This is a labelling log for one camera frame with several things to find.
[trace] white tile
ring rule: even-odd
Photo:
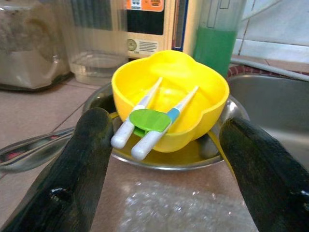
[[[281,43],[244,40],[240,55],[309,63],[309,47]]]
[[[243,15],[247,15],[252,11],[252,7],[253,7],[253,3],[255,0],[247,0],[246,5],[245,5],[245,9],[243,12]],[[243,39],[244,38],[244,34],[245,34],[245,30],[248,24],[248,19],[241,21],[239,24],[239,29],[238,29],[238,34],[237,34],[237,38],[238,39]]]
[[[256,0],[254,9],[269,0]],[[308,0],[282,0],[250,19],[246,40],[309,46]]]
[[[68,85],[37,93],[0,91],[0,147],[51,132],[94,91]]]
[[[234,48],[233,48],[233,54],[234,55],[238,55],[239,54],[240,48],[241,48],[241,43],[242,43],[241,39],[236,39],[235,45],[234,45]]]

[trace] clear plastic container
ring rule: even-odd
[[[128,61],[123,0],[57,0],[70,69],[76,80],[102,85]]]
[[[0,88],[47,87],[69,72],[52,1],[0,0]]]
[[[193,58],[226,77],[246,0],[203,0]]]

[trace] metal spoon handle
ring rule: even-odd
[[[74,127],[29,138],[0,150],[1,172],[24,172],[57,155],[72,136]]]

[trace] orange label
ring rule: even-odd
[[[163,11],[164,0],[126,0],[128,10]]]

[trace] water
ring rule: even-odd
[[[193,58],[226,77],[237,31],[220,31],[199,27]]]
[[[105,83],[104,77],[112,77],[113,73],[126,62],[127,58],[123,55],[90,51],[75,56],[70,61],[70,68],[77,81],[100,85]]]

